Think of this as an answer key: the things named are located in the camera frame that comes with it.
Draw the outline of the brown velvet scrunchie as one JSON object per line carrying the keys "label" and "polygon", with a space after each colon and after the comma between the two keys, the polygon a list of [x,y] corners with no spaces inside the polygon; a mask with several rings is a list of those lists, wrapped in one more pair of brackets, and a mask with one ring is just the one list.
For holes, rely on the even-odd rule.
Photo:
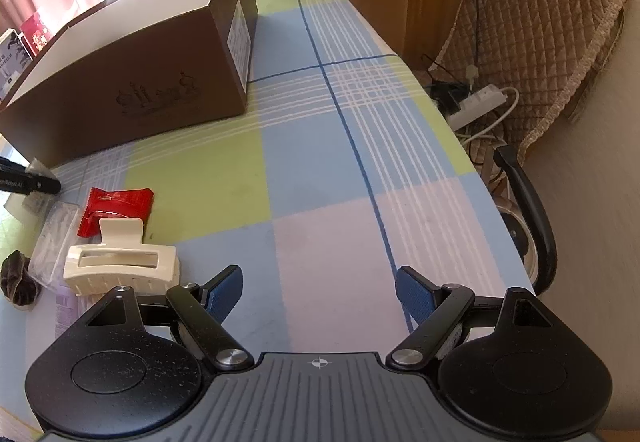
{"label": "brown velvet scrunchie", "polygon": [[41,285],[29,274],[30,259],[14,250],[1,265],[1,290],[17,309],[32,308],[40,296]]}

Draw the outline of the quilted brown chair cover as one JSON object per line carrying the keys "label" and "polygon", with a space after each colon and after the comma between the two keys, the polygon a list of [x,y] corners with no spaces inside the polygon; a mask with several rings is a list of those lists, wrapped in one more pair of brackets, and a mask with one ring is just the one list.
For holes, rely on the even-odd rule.
{"label": "quilted brown chair cover", "polygon": [[518,106],[498,125],[498,136],[518,159],[559,118],[575,121],[608,62],[629,0],[461,0],[434,71],[474,86],[514,87]]}

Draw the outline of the red gift box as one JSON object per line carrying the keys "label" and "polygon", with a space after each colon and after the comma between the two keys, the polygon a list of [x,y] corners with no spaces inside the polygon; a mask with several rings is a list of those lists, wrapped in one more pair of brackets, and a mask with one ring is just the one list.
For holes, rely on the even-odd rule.
{"label": "red gift box", "polygon": [[43,23],[38,12],[33,12],[32,15],[21,24],[21,32],[30,52],[32,52],[32,56],[37,56],[52,39],[50,30]]}

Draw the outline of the white humidifier box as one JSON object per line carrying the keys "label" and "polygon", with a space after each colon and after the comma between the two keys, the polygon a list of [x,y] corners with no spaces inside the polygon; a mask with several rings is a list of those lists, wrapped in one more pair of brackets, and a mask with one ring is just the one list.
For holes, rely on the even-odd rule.
{"label": "white humidifier box", "polygon": [[3,100],[32,61],[23,35],[8,28],[0,39],[0,98]]}

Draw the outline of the white power strip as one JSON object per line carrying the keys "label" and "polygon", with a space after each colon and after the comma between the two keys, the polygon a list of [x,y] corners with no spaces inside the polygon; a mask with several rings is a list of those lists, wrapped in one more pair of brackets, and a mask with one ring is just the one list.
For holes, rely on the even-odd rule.
{"label": "white power strip", "polygon": [[506,102],[506,95],[494,84],[488,84],[469,95],[460,103],[460,110],[449,115],[446,121],[452,131],[458,131],[478,118],[491,113]]}

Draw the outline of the large brown cardboard box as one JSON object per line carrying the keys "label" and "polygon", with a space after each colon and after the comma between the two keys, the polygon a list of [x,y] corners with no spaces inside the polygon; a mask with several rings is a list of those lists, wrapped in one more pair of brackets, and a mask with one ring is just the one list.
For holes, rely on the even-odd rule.
{"label": "large brown cardboard box", "polygon": [[2,136],[54,168],[247,108],[256,0],[106,0],[70,20],[1,104]]}

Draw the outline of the cream hair claw clip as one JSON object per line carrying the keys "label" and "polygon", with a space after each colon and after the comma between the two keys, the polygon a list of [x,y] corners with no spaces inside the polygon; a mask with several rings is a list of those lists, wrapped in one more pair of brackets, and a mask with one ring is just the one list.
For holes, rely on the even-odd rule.
{"label": "cream hair claw clip", "polygon": [[99,227],[101,243],[68,250],[63,278],[76,296],[102,295],[116,286],[160,295],[179,284],[176,248],[143,243],[141,219],[104,218]]}

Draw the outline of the red snack packet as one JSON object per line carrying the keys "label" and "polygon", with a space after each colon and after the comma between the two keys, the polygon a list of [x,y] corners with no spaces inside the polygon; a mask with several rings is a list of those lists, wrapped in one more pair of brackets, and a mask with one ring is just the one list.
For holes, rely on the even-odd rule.
{"label": "red snack packet", "polygon": [[154,200],[150,188],[126,191],[105,191],[92,188],[80,219],[77,235],[83,238],[96,236],[100,232],[101,219],[149,219]]}

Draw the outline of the purple cosmetic tube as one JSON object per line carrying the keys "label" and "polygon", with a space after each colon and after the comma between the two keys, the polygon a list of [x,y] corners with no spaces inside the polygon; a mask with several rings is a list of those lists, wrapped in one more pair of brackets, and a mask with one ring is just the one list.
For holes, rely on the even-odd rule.
{"label": "purple cosmetic tube", "polygon": [[58,339],[72,326],[82,314],[96,304],[103,294],[76,296],[66,285],[61,285],[55,291],[55,329],[54,338]]}

